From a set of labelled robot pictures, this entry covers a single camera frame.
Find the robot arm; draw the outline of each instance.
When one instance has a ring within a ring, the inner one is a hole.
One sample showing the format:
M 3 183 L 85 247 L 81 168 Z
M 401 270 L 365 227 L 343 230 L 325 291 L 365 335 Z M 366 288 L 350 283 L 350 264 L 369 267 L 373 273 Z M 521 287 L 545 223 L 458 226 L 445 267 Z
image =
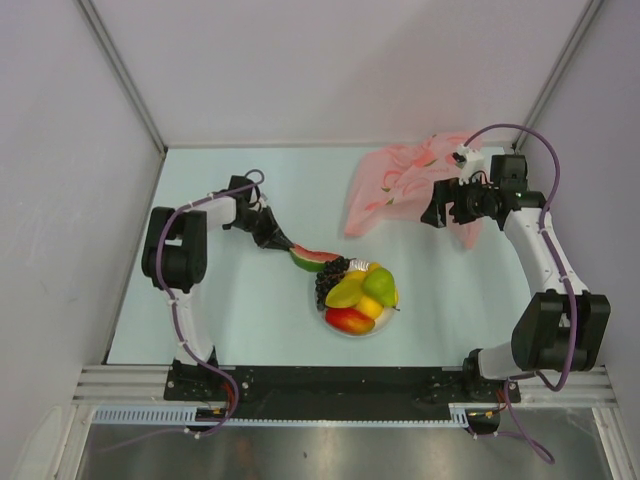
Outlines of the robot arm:
M 228 191 L 252 184 L 246 177 L 233 176 Z M 165 207 L 152 210 L 142 255 L 144 275 L 161 290 L 156 275 L 156 253 L 162 230 L 174 211 Z M 207 232 L 220 227 L 226 230 L 237 227 L 250 232 L 260 248 L 289 250 L 293 246 L 282 233 L 257 186 L 213 199 L 199 206 L 198 210 L 180 214 L 174 221 L 167 236 L 168 242 L 163 246 L 162 277 L 175 298 L 171 300 L 165 291 L 163 294 L 170 302 L 175 302 L 177 322 L 191 351 L 197 358 L 208 359 L 208 363 L 216 367 L 214 343 L 206 324 L 201 321 L 202 317 L 194 314 L 194 300 L 198 291 L 195 287 L 207 269 Z M 181 346 L 175 360 L 182 365 L 196 365 Z
M 470 376 L 505 379 L 541 369 L 561 371 L 570 351 L 568 318 L 570 302 L 564 280 L 571 284 L 577 304 L 577 335 L 571 370 L 590 370 L 596 361 L 611 308 L 604 295 L 593 295 L 569 264 L 553 231 L 550 214 L 539 225 L 545 198 L 528 190 L 527 164 L 521 155 L 496 155 L 491 183 L 481 182 L 480 152 L 464 149 L 454 157 L 464 162 L 462 178 L 436 182 L 431 204 L 421 220 L 434 227 L 446 226 L 447 208 L 456 223 L 488 216 L 498 223 L 513 244 L 522 263 L 531 302 L 516 325 L 511 341 L 474 350 L 465 360 Z M 549 235 L 567 272 L 559 266 L 542 232 Z

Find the grapes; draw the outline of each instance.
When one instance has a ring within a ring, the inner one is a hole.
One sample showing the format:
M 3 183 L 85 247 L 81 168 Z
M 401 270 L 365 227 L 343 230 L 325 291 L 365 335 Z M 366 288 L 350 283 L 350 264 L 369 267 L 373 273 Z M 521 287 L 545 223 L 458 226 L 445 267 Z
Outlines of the grapes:
M 324 269 L 316 275 L 316 308 L 322 312 L 326 309 L 325 300 L 333 287 L 344 278 L 351 260 L 338 257 L 326 262 Z

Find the yellow fruit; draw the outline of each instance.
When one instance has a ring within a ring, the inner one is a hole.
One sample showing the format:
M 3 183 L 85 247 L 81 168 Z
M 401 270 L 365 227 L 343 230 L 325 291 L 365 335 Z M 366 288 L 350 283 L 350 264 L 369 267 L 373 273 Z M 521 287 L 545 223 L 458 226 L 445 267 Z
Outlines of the yellow fruit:
M 367 272 L 363 272 L 362 270 L 354 270 L 353 272 L 347 273 L 342 279 L 342 281 L 358 280 L 359 282 L 361 282 L 362 280 L 364 280 L 364 277 L 366 276 L 367 276 Z
M 374 320 L 378 318 L 384 310 L 384 307 L 380 302 L 367 295 L 363 295 L 360 301 L 353 308 L 358 310 L 363 315 L 366 315 L 369 318 L 373 318 Z
M 329 290 L 324 304 L 330 308 L 349 308 L 356 305 L 362 298 L 360 280 L 342 280 L 338 285 Z

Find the watermelon slice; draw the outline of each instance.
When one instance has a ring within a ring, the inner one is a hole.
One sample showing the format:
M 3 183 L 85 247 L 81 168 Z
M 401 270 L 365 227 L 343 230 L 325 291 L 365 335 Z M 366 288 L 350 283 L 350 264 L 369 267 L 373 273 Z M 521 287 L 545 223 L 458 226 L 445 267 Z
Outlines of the watermelon slice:
M 289 253 L 293 262 L 307 272 L 321 272 L 325 262 L 331 262 L 340 256 L 329 252 L 312 252 L 300 245 L 294 245 Z

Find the metal floor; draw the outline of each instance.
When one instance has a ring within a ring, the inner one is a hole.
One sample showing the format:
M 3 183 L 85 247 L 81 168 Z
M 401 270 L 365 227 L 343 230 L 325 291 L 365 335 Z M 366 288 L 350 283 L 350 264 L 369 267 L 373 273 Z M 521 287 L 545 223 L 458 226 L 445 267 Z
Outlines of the metal floor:
M 164 434 L 100 453 L 156 427 L 94 425 L 79 479 L 404 480 L 612 479 L 590 409 L 519 411 L 556 457 L 548 466 L 524 443 L 474 441 L 462 429 L 229 427 L 193 440 Z M 501 430 L 513 430 L 503 415 Z

